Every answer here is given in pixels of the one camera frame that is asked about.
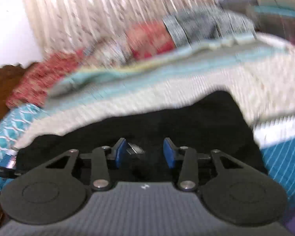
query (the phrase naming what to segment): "white wall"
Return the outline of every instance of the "white wall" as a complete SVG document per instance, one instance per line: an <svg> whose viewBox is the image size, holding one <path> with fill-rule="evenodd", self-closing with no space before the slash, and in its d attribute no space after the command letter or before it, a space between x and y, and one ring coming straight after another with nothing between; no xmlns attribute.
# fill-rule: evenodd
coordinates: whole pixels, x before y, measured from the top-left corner
<svg viewBox="0 0 295 236"><path fill-rule="evenodd" d="M0 66L41 61L22 0L0 0Z"/></svg>

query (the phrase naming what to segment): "circular base plate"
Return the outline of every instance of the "circular base plate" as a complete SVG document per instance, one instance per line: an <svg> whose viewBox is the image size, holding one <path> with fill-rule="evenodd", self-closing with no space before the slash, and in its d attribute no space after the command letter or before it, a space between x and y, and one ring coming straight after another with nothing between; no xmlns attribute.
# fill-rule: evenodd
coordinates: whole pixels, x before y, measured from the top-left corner
<svg viewBox="0 0 295 236"><path fill-rule="evenodd" d="M0 195L3 210L14 220L43 225L73 215L86 199L86 189L62 170L40 170L15 179Z"/></svg>
<svg viewBox="0 0 295 236"><path fill-rule="evenodd" d="M208 210L237 225L257 226L276 221L284 212L284 189L266 175L229 169L202 188Z"/></svg>

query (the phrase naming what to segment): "gray fabric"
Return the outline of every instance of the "gray fabric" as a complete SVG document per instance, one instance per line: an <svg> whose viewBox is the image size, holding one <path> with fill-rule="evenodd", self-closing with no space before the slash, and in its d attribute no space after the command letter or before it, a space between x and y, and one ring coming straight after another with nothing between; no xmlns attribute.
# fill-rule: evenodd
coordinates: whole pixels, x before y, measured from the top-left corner
<svg viewBox="0 0 295 236"><path fill-rule="evenodd" d="M176 46L228 35L254 33L254 24L245 15L216 6L200 6L166 16L163 22Z"/></svg>
<svg viewBox="0 0 295 236"><path fill-rule="evenodd" d="M0 230L0 236L21 235L291 236L279 223L245 228L219 220L194 193L178 191L172 183L125 182L93 194L80 212L62 222L30 226L11 221Z"/></svg>

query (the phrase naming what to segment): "gray textured platform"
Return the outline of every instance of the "gray textured platform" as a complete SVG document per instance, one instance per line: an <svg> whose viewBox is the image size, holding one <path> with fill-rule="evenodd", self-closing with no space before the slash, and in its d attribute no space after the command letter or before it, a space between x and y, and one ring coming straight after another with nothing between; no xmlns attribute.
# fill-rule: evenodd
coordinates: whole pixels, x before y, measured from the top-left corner
<svg viewBox="0 0 295 236"><path fill-rule="evenodd" d="M0 236L290 236L278 223L258 228L227 224L207 212L192 193L171 183L119 183L93 194L74 216L52 225L30 226L15 221Z"/></svg>

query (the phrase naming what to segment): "white logo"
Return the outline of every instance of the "white logo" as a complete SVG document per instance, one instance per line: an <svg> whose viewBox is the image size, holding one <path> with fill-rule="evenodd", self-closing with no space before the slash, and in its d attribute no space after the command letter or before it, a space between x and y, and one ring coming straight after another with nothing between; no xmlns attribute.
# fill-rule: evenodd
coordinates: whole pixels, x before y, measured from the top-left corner
<svg viewBox="0 0 295 236"><path fill-rule="evenodd" d="M145 184L145 185L142 185L141 188L146 190L146 189L150 188L150 186L148 184Z"/></svg>

